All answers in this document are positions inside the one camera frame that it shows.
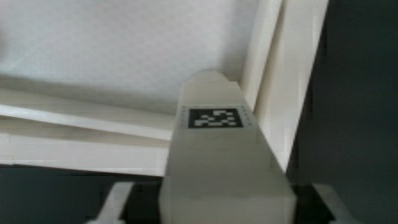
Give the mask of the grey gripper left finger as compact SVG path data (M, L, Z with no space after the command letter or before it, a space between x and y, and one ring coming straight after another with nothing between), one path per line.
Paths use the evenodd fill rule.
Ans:
M134 186L134 182L118 182L112 185L96 219L89 220L84 224L127 224L127 221L121 219L121 214Z

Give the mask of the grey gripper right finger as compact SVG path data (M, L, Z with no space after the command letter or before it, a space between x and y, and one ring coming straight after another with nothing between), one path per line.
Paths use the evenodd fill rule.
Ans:
M351 214L349 207L343 203L335 188L326 184L315 184L315 190L335 216L335 220L329 224L356 224L356 218Z

